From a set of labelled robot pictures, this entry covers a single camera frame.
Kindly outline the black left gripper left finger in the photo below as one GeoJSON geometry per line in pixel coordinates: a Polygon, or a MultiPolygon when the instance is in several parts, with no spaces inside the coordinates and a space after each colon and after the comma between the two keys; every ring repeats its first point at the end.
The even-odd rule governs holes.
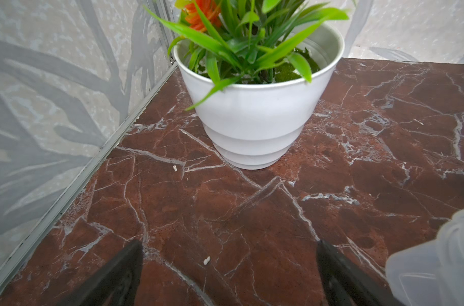
{"type": "Polygon", "coordinates": [[[132,240],[59,305],[133,305],[143,269],[143,246],[132,240]]]}

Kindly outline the clear plastic lunch box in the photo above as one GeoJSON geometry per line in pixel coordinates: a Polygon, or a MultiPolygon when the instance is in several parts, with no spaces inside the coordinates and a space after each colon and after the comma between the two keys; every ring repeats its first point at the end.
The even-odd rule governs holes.
{"type": "Polygon", "coordinates": [[[434,240],[391,255],[386,279],[404,305],[464,305],[464,209],[434,240]]]}

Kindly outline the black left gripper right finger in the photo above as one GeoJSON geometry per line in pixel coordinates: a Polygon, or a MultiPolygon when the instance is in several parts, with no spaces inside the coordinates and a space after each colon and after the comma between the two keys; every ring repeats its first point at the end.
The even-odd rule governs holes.
{"type": "Polygon", "coordinates": [[[329,305],[402,304],[325,240],[317,243],[316,262],[329,305]]]}

